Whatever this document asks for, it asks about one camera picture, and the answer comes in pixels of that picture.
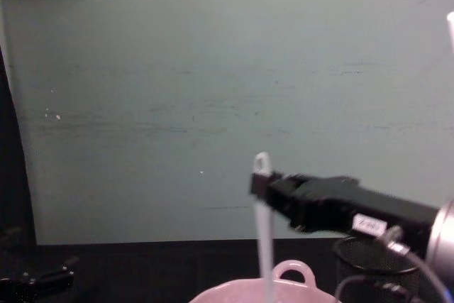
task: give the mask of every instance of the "black mesh cup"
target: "black mesh cup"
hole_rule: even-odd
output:
[[[353,275],[366,275],[377,281],[401,285],[418,294],[419,271],[406,258],[396,255],[378,243],[359,238],[346,238],[334,244],[337,257],[338,284]],[[350,283],[340,296],[342,303],[401,303],[391,292],[367,283]]]

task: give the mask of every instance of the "basket handle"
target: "basket handle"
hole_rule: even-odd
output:
[[[317,287],[315,283],[315,276],[311,268],[299,260],[285,260],[275,266],[272,271],[273,279],[280,280],[281,276],[289,270],[295,270],[301,273],[304,277],[304,284],[308,287]]]

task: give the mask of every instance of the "label sticker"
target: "label sticker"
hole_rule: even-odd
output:
[[[386,227],[386,221],[372,218],[371,216],[356,214],[353,217],[352,229],[370,234],[371,236],[380,237],[384,232],[386,232]]]

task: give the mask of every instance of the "white object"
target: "white object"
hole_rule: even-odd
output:
[[[255,156],[253,172],[257,175],[269,177],[272,174],[271,160],[267,153],[260,153]],[[260,262],[260,276],[263,278],[265,287],[265,303],[273,303],[275,293],[273,290],[272,265],[272,210],[266,203],[257,201],[255,203],[255,225],[257,226],[258,255]]]
[[[386,232],[386,227],[386,221],[372,218],[371,216],[356,214],[353,217],[352,229],[370,234],[371,236],[380,237],[384,232]]]
[[[451,12],[446,17],[448,21],[448,29],[449,29],[449,39],[451,41],[451,52],[454,53],[454,12]]]
[[[282,280],[284,272],[295,270],[304,277],[304,283]],[[286,260],[272,271],[276,302],[333,303],[334,297],[317,288],[309,266],[298,260]],[[190,303],[263,303],[263,279],[233,280],[214,287],[194,298]]]

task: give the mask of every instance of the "pink basket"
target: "pink basket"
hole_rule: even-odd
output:
[[[304,283],[282,280],[284,272],[296,270],[304,276]],[[317,288],[309,266],[298,260],[286,260],[272,271],[276,302],[279,303],[333,303],[334,297]],[[264,283],[254,280],[233,280],[213,287],[194,298],[190,303],[263,303]]]

